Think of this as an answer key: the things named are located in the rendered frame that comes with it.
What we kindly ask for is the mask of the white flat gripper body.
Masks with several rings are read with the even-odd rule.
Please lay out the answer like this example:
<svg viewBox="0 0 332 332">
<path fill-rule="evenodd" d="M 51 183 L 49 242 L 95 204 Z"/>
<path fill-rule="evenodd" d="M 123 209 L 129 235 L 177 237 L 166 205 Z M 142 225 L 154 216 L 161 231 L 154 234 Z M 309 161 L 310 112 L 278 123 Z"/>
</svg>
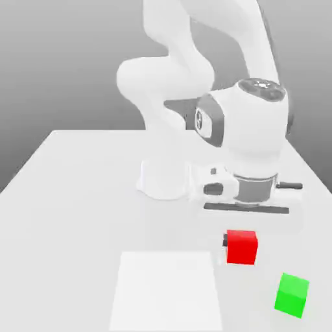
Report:
<svg viewBox="0 0 332 332">
<path fill-rule="evenodd" d="M 303 208 L 298 200 L 271 199 L 260 204 L 245 204 L 236 201 L 200 201 L 200 214 L 217 219 L 258 219 L 302 221 Z"/>
</svg>

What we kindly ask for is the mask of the small red cube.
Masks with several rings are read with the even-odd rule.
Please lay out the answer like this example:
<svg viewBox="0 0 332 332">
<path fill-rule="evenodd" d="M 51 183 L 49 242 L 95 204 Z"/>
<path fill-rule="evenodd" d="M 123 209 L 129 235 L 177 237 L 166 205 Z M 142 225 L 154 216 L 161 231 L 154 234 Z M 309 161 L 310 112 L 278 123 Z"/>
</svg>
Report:
<svg viewBox="0 0 332 332">
<path fill-rule="evenodd" d="M 227 230 L 227 263 L 254 265 L 258 249 L 256 232 Z"/>
</svg>

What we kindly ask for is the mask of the small green cube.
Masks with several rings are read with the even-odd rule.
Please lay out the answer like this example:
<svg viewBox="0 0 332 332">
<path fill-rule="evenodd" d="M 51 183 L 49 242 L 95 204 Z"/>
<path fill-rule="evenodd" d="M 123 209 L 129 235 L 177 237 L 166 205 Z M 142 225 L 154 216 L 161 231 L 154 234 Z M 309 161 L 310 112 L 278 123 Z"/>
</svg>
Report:
<svg viewBox="0 0 332 332">
<path fill-rule="evenodd" d="M 307 300 L 308 289 L 308 280 L 282 273 L 276 293 L 275 310 L 301 318 Z"/>
</svg>

